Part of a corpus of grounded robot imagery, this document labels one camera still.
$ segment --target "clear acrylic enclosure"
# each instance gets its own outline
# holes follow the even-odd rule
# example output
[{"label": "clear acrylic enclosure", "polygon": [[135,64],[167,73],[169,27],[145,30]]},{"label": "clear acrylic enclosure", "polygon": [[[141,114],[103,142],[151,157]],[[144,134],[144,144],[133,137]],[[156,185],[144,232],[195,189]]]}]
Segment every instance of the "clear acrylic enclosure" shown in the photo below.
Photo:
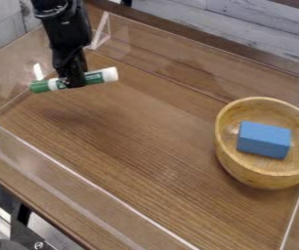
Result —
[{"label": "clear acrylic enclosure", "polygon": [[[95,38],[87,52],[88,54],[93,53],[96,58],[105,57],[105,60],[115,60],[123,65],[120,67],[120,77],[124,81],[128,78],[139,77],[139,75],[132,76],[129,74],[129,67],[152,74],[156,79],[167,79],[179,87],[191,89],[223,104],[246,97],[267,96],[279,98],[299,106],[299,76],[290,72],[270,68],[187,37],[175,35],[107,12],[99,18],[95,16],[92,26]],[[113,249],[117,249],[117,247],[120,249],[204,249],[204,245],[212,246],[212,249],[215,249],[215,244],[219,243],[215,238],[212,242],[207,238],[203,238],[202,241],[200,237],[194,238],[189,233],[183,232],[183,230],[179,231],[177,227],[172,226],[172,223],[169,224],[169,218],[165,221],[157,221],[156,218],[148,215],[145,209],[141,210],[124,201],[109,189],[101,187],[99,182],[95,182],[95,178],[88,178],[76,172],[71,163],[61,162],[61,160],[51,156],[49,151],[44,151],[29,140],[23,139],[11,126],[7,127],[1,124],[1,117],[8,115],[8,110],[16,107],[19,111],[15,110],[13,113],[20,113],[20,106],[32,95],[28,91],[32,80],[47,78],[53,73],[48,40],[41,28],[0,50],[1,182],[9,184],[15,181],[15,179],[7,181],[4,173],[8,175],[17,173],[19,176],[29,180],[33,187],[29,187],[28,190],[13,190],[15,193],[20,193],[23,197],[27,197],[29,190],[40,188],[43,193],[48,193],[45,197],[56,197],[59,202],[75,211],[76,216],[85,218],[88,227],[93,225],[96,231],[100,231],[97,235],[92,234],[91,241],[88,241],[88,245],[92,245],[95,241],[99,242],[95,243],[99,249],[112,249],[112,247]],[[145,85],[141,83],[141,78],[135,80],[148,92],[151,91],[149,88],[157,88],[159,84],[164,84],[156,80],[155,84]],[[159,96],[169,104],[172,104],[171,93],[165,91]],[[196,104],[192,94],[181,101],[180,105],[183,105],[183,102],[194,103],[195,106],[202,105]],[[203,112],[202,109],[187,110],[187,106],[181,107],[185,112]],[[211,110],[210,105],[202,108]],[[35,122],[35,126],[39,126],[33,111],[29,118]],[[68,122],[71,124],[73,122],[81,123],[81,119],[68,120]],[[211,144],[211,142],[203,142],[202,146],[207,147],[207,144]],[[172,174],[171,176],[168,174],[164,178],[171,178],[164,180],[165,182],[176,182],[177,180],[173,179]],[[220,207],[224,207],[226,204],[219,203],[223,200],[220,197],[230,193],[231,200],[228,197],[224,200],[232,204],[236,212],[230,214],[230,211],[223,209],[222,211],[218,209],[216,213],[210,211],[214,213],[214,219],[208,222],[212,222],[212,225],[208,225],[210,229],[215,233],[220,233],[218,237],[222,238],[222,244],[228,244],[227,234],[231,233],[228,236],[234,237],[236,235],[236,238],[240,237],[240,244],[243,245],[243,233],[224,230],[216,232],[215,221],[220,217],[230,216],[231,226],[236,224],[240,225],[238,229],[240,228],[244,231],[255,230],[260,234],[263,233],[264,235],[258,235],[258,238],[268,237],[272,242],[271,246],[275,249],[299,249],[299,187],[286,193],[263,193],[243,185],[231,190],[227,187],[219,187],[215,190],[216,196],[211,199]],[[239,202],[250,204],[250,210],[238,210]],[[243,224],[243,217],[248,216],[255,216],[255,222]],[[267,217],[264,221],[268,224],[276,223],[276,225],[270,226],[270,230],[256,229],[255,224],[262,223],[262,216]],[[203,229],[204,233],[210,235],[208,229],[199,229],[196,224],[194,224],[194,228],[198,231]]]}]

